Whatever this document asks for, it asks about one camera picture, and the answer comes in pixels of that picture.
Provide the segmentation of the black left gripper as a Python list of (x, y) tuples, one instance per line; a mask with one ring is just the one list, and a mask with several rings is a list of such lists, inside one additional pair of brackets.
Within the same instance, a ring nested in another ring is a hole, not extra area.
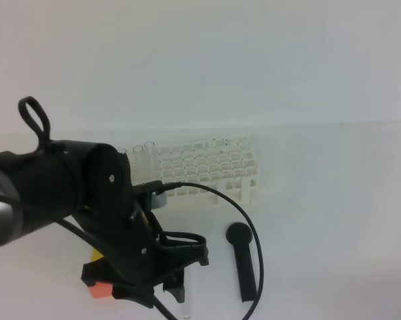
[(185, 302), (185, 268), (209, 265), (206, 238), (164, 231), (149, 210), (147, 196), (168, 186), (94, 186), (85, 192), (85, 207), (74, 214), (80, 235), (103, 257), (83, 266), (81, 279), (113, 285), (115, 299), (158, 307), (154, 294), (163, 286), (178, 303)]

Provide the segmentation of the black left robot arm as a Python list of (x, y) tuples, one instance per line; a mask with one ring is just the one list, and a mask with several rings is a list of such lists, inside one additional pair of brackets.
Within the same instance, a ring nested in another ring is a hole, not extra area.
[(126, 155), (111, 145), (47, 143), (28, 154), (0, 153), (0, 246), (72, 216), (101, 257), (81, 280), (96, 297), (153, 307), (156, 285), (185, 300), (184, 270), (207, 265), (206, 239), (167, 232), (153, 214), (163, 184), (134, 185)]

